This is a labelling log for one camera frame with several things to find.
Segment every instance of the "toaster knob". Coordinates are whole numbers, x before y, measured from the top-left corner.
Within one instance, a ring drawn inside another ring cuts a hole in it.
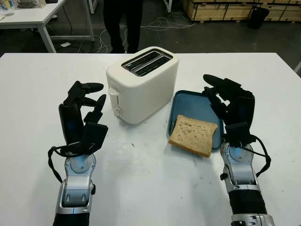
[[[114,107],[113,110],[116,116],[120,116],[120,110],[118,108]]]

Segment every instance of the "floor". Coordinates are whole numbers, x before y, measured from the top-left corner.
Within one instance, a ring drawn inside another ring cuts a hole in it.
[[[88,35],[82,1],[68,1],[64,8],[72,24],[72,34]],[[99,0],[95,14],[91,15],[97,36],[95,42],[74,40],[70,41],[70,46],[62,48],[60,44],[65,41],[56,41],[54,45],[57,52],[109,52],[110,37],[104,31],[102,10],[103,0]],[[57,15],[58,18],[48,24],[49,34],[68,35],[71,30],[63,9]],[[125,19],[122,18],[121,26],[124,25]],[[248,28],[247,22],[192,24],[184,14],[179,0],[174,0],[171,14],[166,13],[162,0],[144,0],[142,26],[144,28],[141,29],[139,49],[160,46],[174,53],[276,52],[293,69],[301,61],[300,23],[265,22],[258,30]],[[121,27],[123,40],[125,31],[126,28]],[[102,49],[99,49],[100,34]],[[0,30],[0,56],[6,52],[47,52],[47,50],[40,35],[31,29]]]

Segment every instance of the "bread slice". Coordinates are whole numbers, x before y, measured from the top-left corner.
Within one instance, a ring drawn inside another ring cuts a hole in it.
[[[168,142],[208,158],[211,155],[212,135],[216,128],[214,123],[178,115]]]

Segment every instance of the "robotic hand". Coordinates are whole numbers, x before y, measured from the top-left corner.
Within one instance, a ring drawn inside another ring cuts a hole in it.
[[[103,84],[76,81],[68,91],[68,97],[59,105],[59,113],[63,134],[67,145],[52,147],[48,151],[48,164],[55,177],[61,182],[57,199],[54,226],[89,225],[89,214],[92,207],[92,195],[95,194],[95,185],[91,179],[96,166],[94,152],[102,147],[108,127],[97,124],[100,120],[106,95],[97,101],[85,97],[85,94],[98,92]],[[94,107],[84,120],[80,108]],[[62,181],[59,173],[54,169],[51,155],[56,152],[66,157],[66,179]]]
[[[204,74],[204,80],[212,85],[203,93],[209,98],[215,114],[223,119],[227,134],[220,152],[224,160],[221,180],[225,181],[232,207],[232,226],[275,226],[267,214],[257,177],[269,168],[271,158],[262,141],[249,132],[254,113],[255,97],[241,85],[229,79]],[[216,96],[230,103],[225,105]],[[258,140],[264,155],[253,151],[250,143]],[[264,156],[266,165],[255,174],[252,167],[254,154]]]

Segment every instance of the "white toaster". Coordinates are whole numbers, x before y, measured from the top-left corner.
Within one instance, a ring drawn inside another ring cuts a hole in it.
[[[170,101],[179,60],[171,52],[145,48],[107,69],[114,114],[136,124]]]

